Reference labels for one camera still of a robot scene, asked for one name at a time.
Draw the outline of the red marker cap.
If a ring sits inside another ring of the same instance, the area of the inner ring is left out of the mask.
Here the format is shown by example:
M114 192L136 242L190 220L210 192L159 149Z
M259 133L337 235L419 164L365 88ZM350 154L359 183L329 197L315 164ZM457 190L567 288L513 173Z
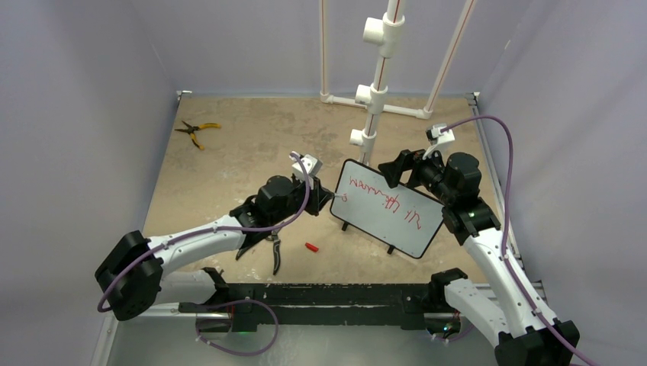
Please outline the red marker cap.
M309 242L306 242L304 245L305 245L306 248L308 248L312 252L318 252L319 251L319 248L317 246L315 246L313 244L310 244Z

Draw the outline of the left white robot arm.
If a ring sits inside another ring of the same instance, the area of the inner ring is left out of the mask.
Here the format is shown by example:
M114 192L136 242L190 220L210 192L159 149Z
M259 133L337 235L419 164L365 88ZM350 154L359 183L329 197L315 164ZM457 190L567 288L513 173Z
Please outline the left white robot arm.
M211 255L252 247L303 213L317 216L333 197L319 178L305 182L275 175L213 222L162 236L126 233L95 271L103 292L97 310L133 319L157 302L171 273Z

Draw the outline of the small black-framed whiteboard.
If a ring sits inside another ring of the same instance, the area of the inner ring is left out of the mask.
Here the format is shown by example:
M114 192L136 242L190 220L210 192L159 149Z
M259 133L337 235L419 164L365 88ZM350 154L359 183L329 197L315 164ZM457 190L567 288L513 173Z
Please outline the small black-framed whiteboard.
M399 184L389 188L383 175L347 159L340 170L330 213L335 218L410 256L422 258L443 224L437 199Z

